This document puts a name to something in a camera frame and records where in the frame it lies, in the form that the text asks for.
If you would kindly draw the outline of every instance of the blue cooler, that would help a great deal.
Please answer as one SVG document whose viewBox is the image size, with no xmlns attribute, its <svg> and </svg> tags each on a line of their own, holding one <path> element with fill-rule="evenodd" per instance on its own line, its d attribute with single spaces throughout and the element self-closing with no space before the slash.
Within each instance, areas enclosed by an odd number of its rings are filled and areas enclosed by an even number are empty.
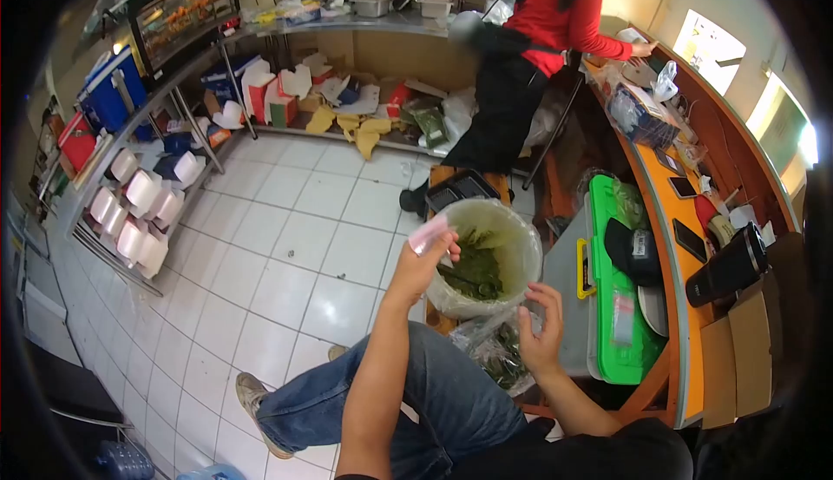
<svg viewBox="0 0 833 480">
<path fill-rule="evenodd" d="M 254 57 L 238 55 L 228 59 L 232 64 L 234 79 L 237 82 L 237 89 L 240 90 L 241 95 L 243 94 L 243 72 L 260 59 L 260 55 L 255 55 Z M 221 107 L 226 103 L 226 100 L 236 100 L 234 88 L 232 88 L 232 83 L 228 80 L 228 70 L 226 69 L 226 62 L 224 60 L 221 59 L 220 62 L 206 69 L 203 76 L 200 77 L 200 82 L 203 83 L 203 88 L 214 92 Z"/>
<path fill-rule="evenodd" d="M 124 79 L 124 88 L 134 108 L 140 108 L 148 99 L 130 47 L 125 46 L 118 55 L 104 53 L 85 79 L 84 89 L 78 93 L 78 102 L 95 129 L 118 131 L 130 116 L 118 89 L 118 79 Z"/>
</svg>

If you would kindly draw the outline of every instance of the blue jeans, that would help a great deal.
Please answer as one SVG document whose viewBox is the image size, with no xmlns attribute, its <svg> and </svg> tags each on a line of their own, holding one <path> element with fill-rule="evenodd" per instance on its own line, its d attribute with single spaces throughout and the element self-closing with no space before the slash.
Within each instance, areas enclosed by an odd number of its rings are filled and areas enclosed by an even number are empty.
<svg viewBox="0 0 833 480">
<path fill-rule="evenodd" d="M 390 444 L 394 478 L 444 478 L 460 460 L 526 427 L 509 395 L 451 341 L 416 322 L 408 324 L 408 331 L 403 401 L 419 415 L 419 423 L 399 413 Z M 297 452 L 341 441 L 344 402 L 367 339 L 263 398 L 257 422 L 275 444 Z"/>
</svg>

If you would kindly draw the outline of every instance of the red long-sleeve shirt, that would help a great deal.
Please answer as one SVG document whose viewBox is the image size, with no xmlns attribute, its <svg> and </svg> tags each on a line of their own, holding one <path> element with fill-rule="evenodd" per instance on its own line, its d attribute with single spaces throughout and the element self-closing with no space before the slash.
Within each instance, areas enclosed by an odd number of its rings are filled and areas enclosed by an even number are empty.
<svg viewBox="0 0 833 480">
<path fill-rule="evenodd" d="M 575 0 L 566 12 L 558 11 L 558 0 L 526 0 L 515 6 L 515 14 L 504 26 L 514 28 L 541 46 L 574 48 L 621 61 L 630 58 L 629 43 L 599 35 L 600 19 L 601 0 Z M 522 56 L 547 76 L 564 66 L 564 58 L 554 53 L 528 51 Z"/>
</svg>

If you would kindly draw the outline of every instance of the smartphone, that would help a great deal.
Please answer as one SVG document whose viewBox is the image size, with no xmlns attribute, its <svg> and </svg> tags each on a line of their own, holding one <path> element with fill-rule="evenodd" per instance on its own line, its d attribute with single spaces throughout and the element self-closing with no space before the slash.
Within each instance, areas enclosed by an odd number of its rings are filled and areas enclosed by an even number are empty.
<svg viewBox="0 0 833 480">
<path fill-rule="evenodd" d="M 672 176 L 668 178 L 668 181 L 671 182 L 674 192 L 680 199 L 697 196 L 697 191 L 688 178 Z"/>
<path fill-rule="evenodd" d="M 685 177 L 685 168 L 682 167 L 682 163 L 678 162 L 675 158 L 672 158 L 668 155 L 665 151 L 660 148 L 654 149 L 654 154 L 656 154 L 656 159 L 660 161 L 660 165 L 670 171 L 675 173 L 677 176 Z"/>
<path fill-rule="evenodd" d="M 674 225 L 674 239 L 676 239 L 677 244 L 700 260 L 700 263 L 705 263 L 708 260 L 708 254 L 705 251 L 703 238 L 697 236 L 689 227 L 680 223 L 680 220 L 677 218 L 674 218 L 672 224 Z"/>
</svg>

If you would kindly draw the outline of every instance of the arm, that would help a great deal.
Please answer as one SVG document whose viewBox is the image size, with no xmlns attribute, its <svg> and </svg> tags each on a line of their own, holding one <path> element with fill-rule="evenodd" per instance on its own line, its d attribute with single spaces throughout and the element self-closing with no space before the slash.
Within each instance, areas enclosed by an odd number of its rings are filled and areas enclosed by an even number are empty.
<svg viewBox="0 0 833 480">
<path fill-rule="evenodd" d="M 336 476 L 390 478 L 390 440 L 399 419 L 408 364 L 408 310 L 428 288 L 446 250 L 453 261 L 459 259 L 455 240 L 455 234 L 445 233 L 422 257 L 405 241 L 344 404 Z"/>
<path fill-rule="evenodd" d="M 570 46 L 583 53 L 625 61 L 630 58 L 629 43 L 599 35 L 601 0 L 575 0 L 570 8 L 567 36 Z"/>
<path fill-rule="evenodd" d="M 564 326 L 561 295 L 543 283 L 529 283 L 526 298 L 546 311 L 541 333 L 532 333 L 532 321 L 526 307 L 518 307 L 521 333 L 521 358 L 550 402 L 561 429 L 568 435 L 585 433 L 609 437 L 621 424 L 581 391 L 558 363 L 558 348 Z"/>
</svg>

